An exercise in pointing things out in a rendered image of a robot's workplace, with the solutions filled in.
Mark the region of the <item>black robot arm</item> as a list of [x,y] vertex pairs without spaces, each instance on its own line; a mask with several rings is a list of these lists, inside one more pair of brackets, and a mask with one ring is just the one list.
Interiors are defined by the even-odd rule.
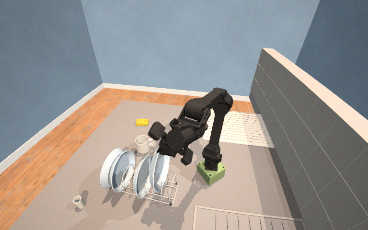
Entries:
[[167,144],[172,150],[178,151],[201,138],[208,128],[207,121],[213,108],[215,116],[210,140],[204,147],[202,155],[205,158],[205,170],[218,171],[218,163],[222,158],[219,139],[225,115],[232,105],[232,96],[227,90],[217,87],[202,98],[190,99],[184,105],[179,117],[170,122],[172,130],[166,136]]

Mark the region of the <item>grey tiled splashback panel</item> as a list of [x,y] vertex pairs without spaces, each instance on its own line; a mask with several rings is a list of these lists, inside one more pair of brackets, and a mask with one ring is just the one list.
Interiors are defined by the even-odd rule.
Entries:
[[270,48],[261,50],[249,99],[307,230],[368,230],[368,120]]

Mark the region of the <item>pale grey cylindrical cup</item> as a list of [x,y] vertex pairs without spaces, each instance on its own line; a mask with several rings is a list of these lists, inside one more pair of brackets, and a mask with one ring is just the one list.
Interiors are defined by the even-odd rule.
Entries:
[[86,202],[81,198],[81,196],[76,196],[73,199],[73,203],[79,208],[82,209],[86,206]]

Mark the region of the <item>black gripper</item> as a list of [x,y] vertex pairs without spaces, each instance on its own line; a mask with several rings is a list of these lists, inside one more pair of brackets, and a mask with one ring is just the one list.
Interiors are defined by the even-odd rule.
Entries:
[[159,142],[160,147],[158,148],[157,153],[159,153],[160,155],[171,156],[173,158],[175,158],[176,154],[179,153],[181,156],[183,155],[183,158],[181,158],[181,163],[183,163],[185,166],[189,165],[192,162],[193,151],[190,150],[188,146],[179,151],[172,150],[167,144],[166,141],[167,133],[164,132],[165,129],[166,128],[160,122],[157,121],[153,123],[148,132],[148,136],[150,136],[153,140],[158,141],[161,138]]

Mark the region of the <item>yellow sponge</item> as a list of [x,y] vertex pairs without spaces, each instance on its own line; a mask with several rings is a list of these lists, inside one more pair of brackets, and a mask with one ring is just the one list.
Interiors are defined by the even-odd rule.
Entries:
[[149,119],[137,119],[136,126],[148,126]]

